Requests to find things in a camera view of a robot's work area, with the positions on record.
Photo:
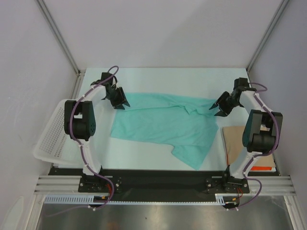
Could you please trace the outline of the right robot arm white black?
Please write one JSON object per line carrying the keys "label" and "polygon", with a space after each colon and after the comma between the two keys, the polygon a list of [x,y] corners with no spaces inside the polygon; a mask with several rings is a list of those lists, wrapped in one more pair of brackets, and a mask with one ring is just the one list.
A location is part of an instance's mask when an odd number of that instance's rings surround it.
{"label": "right robot arm white black", "polygon": [[252,87],[247,78],[235,79],[233,91],[223,92],[211,108],[218,108],[215,116],[227,117],[238,106],[248,112],[242,135],[243,149],[224,171],[217,184],[219,192],[247,193],[248,172],[259,158],[273,154],[280,140],[283,115],[274,112],[262,101],[259,91]]}

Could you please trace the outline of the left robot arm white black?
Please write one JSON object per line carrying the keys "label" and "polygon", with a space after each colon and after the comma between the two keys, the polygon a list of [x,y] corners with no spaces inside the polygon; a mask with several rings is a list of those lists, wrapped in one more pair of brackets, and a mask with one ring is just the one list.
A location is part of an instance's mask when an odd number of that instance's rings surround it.
{"label": "left robot arm white black", "polygon": [[116,74],[110,70],[92,82],[90,89],[80,99],[66,100],[64,103],[64,131],[77,143],[83,161],[79,192],[101,192],[105,187],[110,193],[114,191],[111,180],[102,175],[102,164],[91,140],[96,132],[94,108],[105,99],[115,110],[130,107],[123,88],[118,86]]}

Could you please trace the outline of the teal green t shirt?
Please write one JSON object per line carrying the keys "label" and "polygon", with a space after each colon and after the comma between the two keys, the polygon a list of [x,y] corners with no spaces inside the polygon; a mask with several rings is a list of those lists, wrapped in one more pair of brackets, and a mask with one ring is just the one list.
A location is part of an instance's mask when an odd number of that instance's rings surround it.
{"label": "teal green t shirt", "polygon": [[218,125],[213,99],[162,93],[128,93],[130,106],[116,112],[111,137],[171,145],[172,155],[199,170]]}

